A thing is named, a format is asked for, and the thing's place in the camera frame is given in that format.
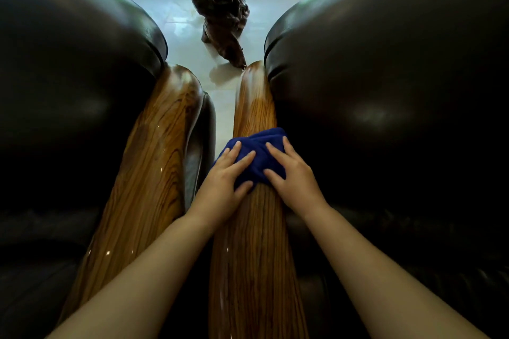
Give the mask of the person's left hand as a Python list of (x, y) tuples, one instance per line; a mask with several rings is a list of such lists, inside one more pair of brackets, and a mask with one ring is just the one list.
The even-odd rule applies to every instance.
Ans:
[(210, 233), (215, 232), (238, 208), (234, 203), (234, 184), (238, 176), (251, 164), (255, 151), (226, 169), (219, 168), (219, 158), (210, 169), (188, 211), (191, 218), (203, 223)]

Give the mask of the person's right hand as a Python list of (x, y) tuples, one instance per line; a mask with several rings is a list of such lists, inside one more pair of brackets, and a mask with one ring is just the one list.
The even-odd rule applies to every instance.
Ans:
[(293, 161), (271, 143), (266, 143), (266, 147), (286, 171), (286, 188), (283, 192), (277, 193), (289, 208), (306, 219), (314, 211), (328, 207), (314, 173), (307, 163), (304, 165)]

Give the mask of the blue cleaning cloth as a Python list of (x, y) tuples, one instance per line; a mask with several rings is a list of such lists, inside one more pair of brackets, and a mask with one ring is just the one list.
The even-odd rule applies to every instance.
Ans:
[(236, 162), (247, 156), (251, 151), (255, 151), (256, 153), (251, 164), (236, 179), (234, 189), (237, 189), (246, 181), (253, 182), (252, 188), (258, 183), (271, 186), (270, 181), (264, 174), (265, 169), (270, 169), (283, 179), (286, 179), (284, 167), (271, 156), (266, 147), (266, 143), (271, 143), (274, 148), (284, 152), (283, 137), (286, 135), (287, 133), (282, 128), (276, 127), (254, 133), (251, 136), (236, 137), (226, 143), (219, 156), (221, 156), (227, 148), (232, 149), (238, 141), (241, 143), (241, 149)]

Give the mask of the person's left forearm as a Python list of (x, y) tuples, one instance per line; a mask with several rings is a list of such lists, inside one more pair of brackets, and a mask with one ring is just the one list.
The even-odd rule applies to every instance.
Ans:
[(189, 211), (46, 339), (154, 339), (217, 220)]

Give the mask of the person's right forearm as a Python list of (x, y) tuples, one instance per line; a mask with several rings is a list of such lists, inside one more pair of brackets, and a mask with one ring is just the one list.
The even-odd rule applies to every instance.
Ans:
[(327, 203), (298, 213), (372, 339), (489, 339)]

